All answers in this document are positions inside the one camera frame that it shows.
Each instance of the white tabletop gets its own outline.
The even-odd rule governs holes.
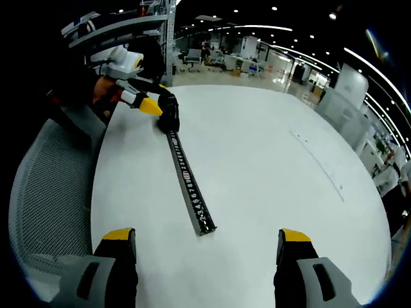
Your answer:
[[[304,232],[351,279],[357,300],[370,300],[390,261],[389,228],[343,138],[289,94],[171,91],[182,146],[218,228],[196,236],[156,118],[118,105],[98,159],[91,234],[95,249],[111,230],[136,229],[137,306],[274,307],[280,228]]]

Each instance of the office chair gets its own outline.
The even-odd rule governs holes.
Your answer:
[[[201,65],[201,49],[189,49],[184,61],[187,64],[191,64],[192,69],[194,69],[194,65],[197,64],[197,71],[200,72],[198,67]]]
[[[210,62],[213,65],[224,64],[224,54],[220,50],[210,50]]]
[[[10,245],[31,287],[42,300],[58,292],[60,277],[92,253],[92,181],[105,125],[89,107],[65,113],[88,136],[46,121],[14,178],[8,215]]]

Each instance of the person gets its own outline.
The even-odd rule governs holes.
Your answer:
[[[374,184],[378,187],[381,197],[384,197],[398,184],[401,167],[407,161],[405,151],[397,144],[388,144],[390,153],[384,161],[385,169],[373,178]]]
[[[397,144],[391,144],[389,147],[391,151],[385,160],[387,168],[373,180],[380,187],[381,200],[387,213],[390,234],[393,237],[404,222],[404,210],[408,211],[410,207],[410,205],[407,206],[407,203],[410,203],[407,201],[409,199],[407,193],[409,162],[406,163],[407,158],[403,148]]]
[[[403,195],[409,200],[411,198],[411,160],[406,162],[401,168],[401,186]]]

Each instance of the tape measure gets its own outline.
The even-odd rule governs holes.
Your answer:
[[[167,133],[167,139],[193,227],[198,235],[211,233],[216,230],[217,227],[211,219],[206,203],[182,149],[177,132],[171,131]]]

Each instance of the office floor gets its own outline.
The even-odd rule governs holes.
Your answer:
[[[231,72],[222,71],[216,67],[202,66],[200,72],[184,71],[177,73],[173,79],[173,86],[179,85],[242,85],[246,87],[269,89],[289,93],[311,108],[319,103],[320,98],[310,92],[309,85],[295,83],[285,75],[264,72],[261,77],[249,76],[242,78],[233,76]]]

